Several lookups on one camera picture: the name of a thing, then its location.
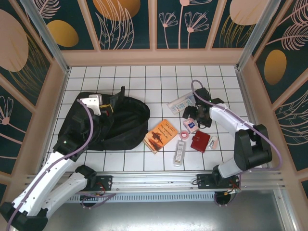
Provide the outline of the aluminium left corner post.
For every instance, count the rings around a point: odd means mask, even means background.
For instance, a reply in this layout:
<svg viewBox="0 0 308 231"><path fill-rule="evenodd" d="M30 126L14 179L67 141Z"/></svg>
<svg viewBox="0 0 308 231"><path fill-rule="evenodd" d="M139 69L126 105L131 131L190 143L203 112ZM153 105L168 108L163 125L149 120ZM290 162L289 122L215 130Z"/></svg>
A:
<svg viewBox="0 0 308 231"><path fill-rule="evenodd" d="M28 14L30 20L35 25L40 36L47 44L49 50L53 54L57 63L64 71L68 72L68 64L66 63L58 44L55 42L50 30L44 19L52 19L60 9L59 0L19 0Z"/></svg>

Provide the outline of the pink tissue pack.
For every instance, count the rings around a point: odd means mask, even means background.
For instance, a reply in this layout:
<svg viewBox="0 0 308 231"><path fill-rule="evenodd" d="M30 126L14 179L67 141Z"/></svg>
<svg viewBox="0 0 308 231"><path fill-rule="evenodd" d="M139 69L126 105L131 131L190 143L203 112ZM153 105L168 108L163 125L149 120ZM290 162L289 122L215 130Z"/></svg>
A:
<svg viewBox="0 0 308 231"><path fill-rule="evenodd" d="M199 129L197 122L192 118L184 120L183 125L189 134L194 133Z"/></svg>

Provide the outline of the red wallet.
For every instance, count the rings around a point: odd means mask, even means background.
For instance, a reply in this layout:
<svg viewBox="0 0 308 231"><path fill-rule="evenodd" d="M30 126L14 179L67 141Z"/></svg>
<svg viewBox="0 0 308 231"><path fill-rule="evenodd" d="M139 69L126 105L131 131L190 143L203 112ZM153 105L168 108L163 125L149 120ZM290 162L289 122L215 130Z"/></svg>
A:
<svg viewBox="0 0 308 231"><path fill-rule="evenodd" d="M204 153L209 143L209 140L210 135L201 131L196 131L195 135L192 137L191 148L201 153Z"/></svg>

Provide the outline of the aluminium right corner post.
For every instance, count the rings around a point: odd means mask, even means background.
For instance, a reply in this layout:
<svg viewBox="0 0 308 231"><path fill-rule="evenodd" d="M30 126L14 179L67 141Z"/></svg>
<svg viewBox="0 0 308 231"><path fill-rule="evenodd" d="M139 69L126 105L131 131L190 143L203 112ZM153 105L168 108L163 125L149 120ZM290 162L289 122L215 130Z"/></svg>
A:
<svg viewBox="0 0 308 231"><path fill-rule="evenodd" d="M241 71L249 60L253 50L260 41L262 35L270 24L273 16L278 10L281 0L269 0L265 9L263 10L260 19L258 20L256 26L254 27L244 49L236 64L236 70Z"/></svg>

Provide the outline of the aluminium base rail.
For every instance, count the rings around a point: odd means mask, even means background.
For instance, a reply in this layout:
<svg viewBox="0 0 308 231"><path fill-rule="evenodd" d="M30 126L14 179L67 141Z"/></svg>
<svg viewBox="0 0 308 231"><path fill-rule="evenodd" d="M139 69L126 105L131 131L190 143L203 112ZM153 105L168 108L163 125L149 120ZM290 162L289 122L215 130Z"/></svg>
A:
<svg viewBox="0 0 308 231"><path fill-rule="evenodd" d="M114 171L98 172L97 176L111 176L113 193L196 192L193 181L206 171ZM243 191L283 189L286 184L279 171L252 171L241 175L239 188Z"/></svg>

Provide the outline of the clear tube blister pack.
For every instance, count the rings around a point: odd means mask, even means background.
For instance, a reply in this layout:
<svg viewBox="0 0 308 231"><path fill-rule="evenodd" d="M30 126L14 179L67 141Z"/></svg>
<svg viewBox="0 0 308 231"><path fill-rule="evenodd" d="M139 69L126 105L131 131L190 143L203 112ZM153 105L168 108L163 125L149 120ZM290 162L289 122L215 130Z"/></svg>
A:
<svg viewBox="0 0 308 231"><path fill-rule="evenodd" d="M177 143L174 158L173 158L174 166L179 167L183 164L185 152L186 152L186 142L179 140Z"/></svg>

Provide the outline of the aluminium corner post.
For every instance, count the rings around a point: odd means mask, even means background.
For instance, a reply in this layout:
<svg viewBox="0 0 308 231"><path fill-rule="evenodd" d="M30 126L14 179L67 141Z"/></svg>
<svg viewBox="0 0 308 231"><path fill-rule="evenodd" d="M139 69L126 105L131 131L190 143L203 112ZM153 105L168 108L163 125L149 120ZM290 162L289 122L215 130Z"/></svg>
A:
<svg viewBox="0 0 308 231"><path fill-rule="evenodd" d="M262 35L270 24L273 16L278 10L281 0L269 0L265 9L263 10L260 19L258 20L256 26L254 27L244 49L236 64L236 70L241 71L249 60L253 50L260 41Z"/></svg>
<svg viewBox="0 0 308 231"><path fill-rule="evenodd" d="M50 30L44 19L52 19L60 9L59 0L19 0L28 14L30 20L35 25L40 36L47 44L49 50L53 54L57 63L64 71L68 72L68 64L66 63L58 44L55 42Z"/></svg>

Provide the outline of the clear pen pack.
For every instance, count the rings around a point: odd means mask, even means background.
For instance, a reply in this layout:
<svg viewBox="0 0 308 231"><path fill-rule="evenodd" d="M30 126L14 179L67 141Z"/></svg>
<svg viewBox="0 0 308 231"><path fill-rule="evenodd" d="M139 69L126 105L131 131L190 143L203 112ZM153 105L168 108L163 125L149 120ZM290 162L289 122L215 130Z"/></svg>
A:
<svg viewBox="0 0 308 231"><path fill-rule="evenodd" d="M170 111L175 115L185 110L185 108L188 106L195 106L195 103L196 101L194 98L194 94L190 92L168 103L167 106Z"/></svg>

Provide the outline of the orange paperback book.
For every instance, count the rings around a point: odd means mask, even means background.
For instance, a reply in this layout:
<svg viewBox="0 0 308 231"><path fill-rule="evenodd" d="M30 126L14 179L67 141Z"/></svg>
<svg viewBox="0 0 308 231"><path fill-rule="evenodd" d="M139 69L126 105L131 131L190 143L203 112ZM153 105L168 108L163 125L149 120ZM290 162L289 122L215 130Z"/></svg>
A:
<svg viewBox="0 0 308 231"><path fill-rule="evenodd" d="M168 120L164 119L145 135L143 143L153 154L156 154L178 133L179 131Z"/></svg>

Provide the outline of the grey metal panel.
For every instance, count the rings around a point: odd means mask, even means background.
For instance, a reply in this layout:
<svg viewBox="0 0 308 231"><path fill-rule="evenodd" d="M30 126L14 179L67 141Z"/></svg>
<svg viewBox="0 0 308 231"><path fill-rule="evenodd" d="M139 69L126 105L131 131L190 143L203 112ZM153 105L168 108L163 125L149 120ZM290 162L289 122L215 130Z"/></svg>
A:
<svg viewBox="0 0 308 231"><path fill-rule="evenodd" d="M213 201L65 204L43 231L302 231L278 192L245 191L225 206Z"/></svg>

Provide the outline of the black backpack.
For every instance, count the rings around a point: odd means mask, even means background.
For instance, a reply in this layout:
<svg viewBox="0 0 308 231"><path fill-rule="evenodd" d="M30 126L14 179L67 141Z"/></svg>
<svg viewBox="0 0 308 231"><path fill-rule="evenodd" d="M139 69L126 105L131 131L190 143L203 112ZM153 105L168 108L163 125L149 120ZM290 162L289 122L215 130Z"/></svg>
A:
<svg viewBox="0 0 308 231"><path fill-rule="evenodd" d="M94 93L80 93L74 103L80 104L81 98L87 98L91 94ZM149 107L138 99L125 96L124 86L115 95L100 95L103 104L111 104L114 110L113 123L102 142L102 151L123 151L137 147L148 133Z"/></svg>

